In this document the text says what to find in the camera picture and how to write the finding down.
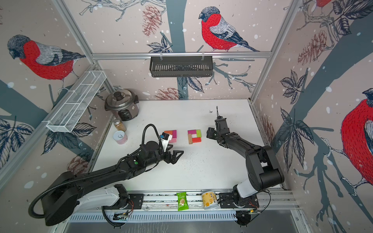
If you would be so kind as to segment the wooden cylinder block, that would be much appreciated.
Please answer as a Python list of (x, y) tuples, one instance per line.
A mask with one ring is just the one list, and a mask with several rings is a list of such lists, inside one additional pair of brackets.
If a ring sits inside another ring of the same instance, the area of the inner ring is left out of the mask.
[(192, 134), (188, 134), (188, 143), (193, 144), (193, 137)]

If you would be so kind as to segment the red block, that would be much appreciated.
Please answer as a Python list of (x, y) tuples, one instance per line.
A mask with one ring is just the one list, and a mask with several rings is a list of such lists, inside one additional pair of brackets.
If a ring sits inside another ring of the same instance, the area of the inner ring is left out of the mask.
[(202, 139), (200, 137), (192, 138), (192, 143), (200, 143)]

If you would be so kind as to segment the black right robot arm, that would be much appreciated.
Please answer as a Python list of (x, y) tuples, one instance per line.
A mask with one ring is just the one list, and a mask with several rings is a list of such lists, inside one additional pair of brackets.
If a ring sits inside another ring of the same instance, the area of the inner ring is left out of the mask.
[(231, 133), (226, 118), (217, 116), (215, 128), (209, 127), (207, 130), (207, 138), (217, 141), (224, 148), (237, 152), (245, 159), (248, 178), (235, 185), (230, 193), (232, 198), (223, 203), (234, 203), (239, 208), (247, 205), (253, 206), (252, 199), (257, 193), (285, 181), (272, 147), (253, 144), (237, 133)]

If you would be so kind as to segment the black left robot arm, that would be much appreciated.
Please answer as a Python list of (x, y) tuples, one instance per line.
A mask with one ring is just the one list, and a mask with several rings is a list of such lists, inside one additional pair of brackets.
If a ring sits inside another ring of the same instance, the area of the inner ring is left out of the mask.
[(110, 220), (106, 211), (125, 210), (129, 216), (134, 210), (142, 208), (144, 194), (129, 194), (121, 181), (149, 172), (161, 161), (176, 164), (184, 154), (182, 150), (171, 151), (172, 146), (165, 145), (165, 134), (157, 134), (157, 140), (149, 142), (144, 141), (145, 135), (146, 131), (143, 131), (138, 149), (113, 166), (80, 175), (69, 171), (62, 173), (30, 203), (29, 216), (43, 218), (47, 226), (53, 226), (69, 218), (79, 208), (96, 206), (109, 224), (122, 227), (121, 223)]

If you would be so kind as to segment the green snack packet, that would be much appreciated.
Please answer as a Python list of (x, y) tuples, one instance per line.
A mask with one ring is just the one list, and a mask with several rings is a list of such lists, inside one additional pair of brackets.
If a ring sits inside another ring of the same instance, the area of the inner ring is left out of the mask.
[(177, 202), (178, 211), (188, 210), (189, 206), (188, 206), (188, 202), (187, 202), (187, 193), (186, 192), (179, 192), (176, 195), (177, 195), (177, 198), (178, 198), (178, 202)]

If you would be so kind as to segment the pink tin can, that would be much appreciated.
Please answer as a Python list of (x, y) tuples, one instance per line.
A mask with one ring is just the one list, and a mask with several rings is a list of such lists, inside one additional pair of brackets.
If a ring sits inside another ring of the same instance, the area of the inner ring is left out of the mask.
[(116, 131), (113, 135), (113, 139), (119, 145), (123, 145), (127, 142), (128, 136), (124, 131)]

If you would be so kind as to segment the glass spice jar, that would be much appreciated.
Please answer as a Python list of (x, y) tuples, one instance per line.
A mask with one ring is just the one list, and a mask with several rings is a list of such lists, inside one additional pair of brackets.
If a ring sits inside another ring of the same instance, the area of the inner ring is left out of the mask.
[(123, 132), (126, 132), (127, 128), (125, 127), (125, 125), (123, 124), (123, 122), (119, 119), (114, 119), (113, 120), (113, 124), (114, 126), (116, 127), (116, 129), (118, 131), (123, 131)]

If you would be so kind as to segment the black hanging metal basket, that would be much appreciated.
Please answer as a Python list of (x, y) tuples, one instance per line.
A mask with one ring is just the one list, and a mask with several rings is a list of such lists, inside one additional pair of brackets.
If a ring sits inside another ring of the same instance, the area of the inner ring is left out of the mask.
[(150, 72), (154, 78), (210, 77), (213, 74), (212, 56), (152, 57)]

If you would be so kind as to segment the silver rice cooker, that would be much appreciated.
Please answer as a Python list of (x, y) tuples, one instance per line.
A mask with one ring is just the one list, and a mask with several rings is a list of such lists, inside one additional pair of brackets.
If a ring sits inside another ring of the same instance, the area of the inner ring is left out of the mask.
[(115, 118), (129, 121), (139, 114), (139, 98), (131, 90), (121, 89), (111, 93), (105, 100), (105, 111), (110, 111)]

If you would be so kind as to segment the yellow cup on rail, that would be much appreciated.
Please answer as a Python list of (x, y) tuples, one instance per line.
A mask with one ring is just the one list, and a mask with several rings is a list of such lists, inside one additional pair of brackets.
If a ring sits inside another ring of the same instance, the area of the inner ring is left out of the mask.
[(205, 210), (216, 209), (219, 207), (218, 199), (213, 191), (205, 192), (201, 195)]

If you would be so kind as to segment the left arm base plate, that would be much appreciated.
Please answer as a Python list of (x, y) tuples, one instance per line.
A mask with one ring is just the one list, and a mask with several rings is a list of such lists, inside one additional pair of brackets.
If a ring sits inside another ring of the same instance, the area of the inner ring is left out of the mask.
[(114, 204), (103, 206), (104, 210), (140, 210), (144, 194), (119, 194), (119, 199)]

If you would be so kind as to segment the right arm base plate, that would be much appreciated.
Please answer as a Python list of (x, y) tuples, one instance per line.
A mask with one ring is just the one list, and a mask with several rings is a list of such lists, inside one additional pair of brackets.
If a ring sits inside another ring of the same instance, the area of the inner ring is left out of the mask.
[(219, 193), (218, 203), (222, 209), (259, 208), (259, 203), (256, 195), (242, 198), (236, 192)]

